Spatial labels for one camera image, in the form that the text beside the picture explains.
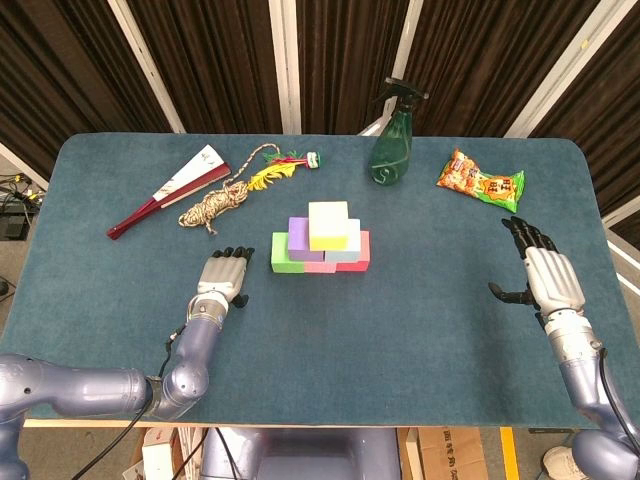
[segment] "snack bag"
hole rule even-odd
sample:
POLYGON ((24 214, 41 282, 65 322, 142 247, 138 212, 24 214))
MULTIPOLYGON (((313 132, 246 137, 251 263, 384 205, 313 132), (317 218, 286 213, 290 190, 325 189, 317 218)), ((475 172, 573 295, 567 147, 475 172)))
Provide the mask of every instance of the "snack bag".
POLYGON ((436 185, 493 203, 510 212, 518 210, 518 200, 524 191, 524 171, 505 177, 482 173, 471 158, 457 148, 442 169, 436 185))

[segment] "blue-green table cover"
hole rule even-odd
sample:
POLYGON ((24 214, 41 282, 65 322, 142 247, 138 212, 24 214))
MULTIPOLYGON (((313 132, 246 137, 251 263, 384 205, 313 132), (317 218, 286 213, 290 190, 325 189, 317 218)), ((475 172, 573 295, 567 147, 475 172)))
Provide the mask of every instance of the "blue-green table cover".
MULTIPOLYGON (((500 219, 509 212, 435 186, 454 147, 492 174, 526 172, 518 215, 571 259, 586 316, 610 350, 626 405, 640 418, 640 355, 582 152, 561 139, 414 138, 408 174, 367 175, 375 138, 357 136, 76 135, 60 151, 0 351, 76 367, 155 374, 184 322, 204 262, 226 246, 256 249, 210 369, 207 395, 182 419, 221 424, 586 426, 574 411, 533 309, 498 302, 494 281, 525 272, 500 219), (265 142, 319 151, 216 219, 217 236, 178 216, 206 190, 113 241, 127 217, 206 144, 234 169, 265 142), (347 200, 371 232, 364 273, 271 272, 271 234, 307 203, 347 200)), ((258 157, 242 177, 264 165, 258 157)), ((31 412, 57 418, 48 407, 31 412)))

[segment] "brown curtain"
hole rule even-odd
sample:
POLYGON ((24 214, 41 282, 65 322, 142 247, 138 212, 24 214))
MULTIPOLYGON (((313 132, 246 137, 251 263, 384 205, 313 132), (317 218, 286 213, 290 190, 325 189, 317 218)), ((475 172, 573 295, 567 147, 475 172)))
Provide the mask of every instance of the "brown curtain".
POLYGON ((282 132, 268 2, 129 6, 188 132, 282 132))
POLYGON ((45 178, 71 135, 169 131, 106 0, 4 1, 0 141, 45 178))
MULTIPOLYGON (((532 136, 570 138, 587 157, 606 215, 640 195, 640 3, 600 47, 532 136)), ((628 242, 640 241, 640 228, 628 242)))
POLYGON ((408 0, 297 0, 302 133, 354 134, 382 113, 408 0))
POLYGON ((425 0, 405 79, 415 135, 503 136, 596 0, 425 0))
POLYGON ((611 227, 611 230, 640 250, 640 212, 616 223, 611 227))

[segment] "rope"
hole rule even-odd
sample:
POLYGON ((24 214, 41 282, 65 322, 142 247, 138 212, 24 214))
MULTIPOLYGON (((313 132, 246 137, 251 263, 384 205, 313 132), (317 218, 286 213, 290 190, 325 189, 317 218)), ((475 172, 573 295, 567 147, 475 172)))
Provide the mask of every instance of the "rope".
POLYGON ((242 172, 244 172, 260 150, 268 147, 275 148, 276 152, 280 153, 280 149, 274 143, 265 143, 260 145, 251 152, 247 161, 244 162, 236 174, 224 181, 220 190, 213 190, 207 193, 202 199, 202 202, 196 203, 193 207, 180 215, 180 218, 178 218, 178 224, 181 227, 199 227, 200 225, 204 225, 209 233, 216 235, 218 232, 213 228, 213 220, 227 210, 238 208, 249 195, 247 182, 240 180, 231 186, 229 186, 229 183, 236 180, 242 172))

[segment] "shoe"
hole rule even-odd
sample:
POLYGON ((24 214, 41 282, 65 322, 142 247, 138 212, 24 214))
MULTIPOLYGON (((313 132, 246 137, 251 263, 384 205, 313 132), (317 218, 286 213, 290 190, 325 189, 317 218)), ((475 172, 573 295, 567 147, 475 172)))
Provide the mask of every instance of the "shoe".
POLYGON ((552 480, 589 480, 580 471, 568 447, 553 447, 542 457, 542 465, 552 480))

